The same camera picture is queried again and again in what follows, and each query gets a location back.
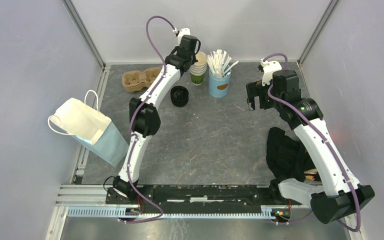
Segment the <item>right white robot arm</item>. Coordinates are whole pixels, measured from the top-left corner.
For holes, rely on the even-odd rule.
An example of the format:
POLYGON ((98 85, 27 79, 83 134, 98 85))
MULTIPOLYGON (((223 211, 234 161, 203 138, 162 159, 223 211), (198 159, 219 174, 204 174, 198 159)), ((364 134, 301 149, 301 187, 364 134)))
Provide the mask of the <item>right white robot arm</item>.
POLYGON ((259 64, 261 80, 246 85, 250 111, 275 109, 303 143, 320 176, 321 186, 301 182, 292 177, 277 177, 269 187, 269 199, 282 204, 287 199, 311 208, 323 224, 343 222, 355 215, 351 232, 361 229, 361 210, 375 196, 370 185, 363 185, 348 168, 332 140, 323 113, 312 98, 303 98, 298 74, 273 55, 259 64))

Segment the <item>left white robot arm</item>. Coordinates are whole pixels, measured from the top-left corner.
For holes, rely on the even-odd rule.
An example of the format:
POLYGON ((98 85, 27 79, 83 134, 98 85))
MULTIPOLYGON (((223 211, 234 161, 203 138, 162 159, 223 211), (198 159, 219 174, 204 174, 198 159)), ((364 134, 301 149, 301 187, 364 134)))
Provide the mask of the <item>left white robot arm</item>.
POLYGON ((158 108, 172 86, 197 62, 201 41, 191 35, 189 28, 172 28, 178 44, 167 57, 162 58, 162 69, 156 80, 140 97, 129 102, 129 148, 113 189, 125 204, 137 198, 136 184, 146 148, 161 126, 158 108))

